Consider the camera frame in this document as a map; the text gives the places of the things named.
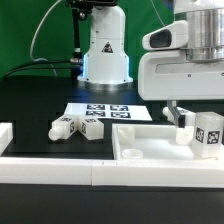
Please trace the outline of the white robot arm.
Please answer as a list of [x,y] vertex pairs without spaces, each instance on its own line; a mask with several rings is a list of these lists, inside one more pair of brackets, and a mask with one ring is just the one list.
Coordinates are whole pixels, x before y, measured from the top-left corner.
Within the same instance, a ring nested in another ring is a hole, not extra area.
[[[174,22],[142,38],[147,51],[138,68],[144,100],[224,98],[224,0],[165,0]],[[80,83],[94,89],[129,84],[124,52],[125,15],[120,7],[95,8],[90,48]]]

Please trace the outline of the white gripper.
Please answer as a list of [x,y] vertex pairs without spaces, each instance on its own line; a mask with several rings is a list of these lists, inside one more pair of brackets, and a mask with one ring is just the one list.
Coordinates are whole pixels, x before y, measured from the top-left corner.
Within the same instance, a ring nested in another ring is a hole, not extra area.
[[181,50],[146,53],[140,60],[138,92],[143,100],[168,100],[167,106],[178,128],[185,127],[174,100],[224,98],[224,61],[194,63]]

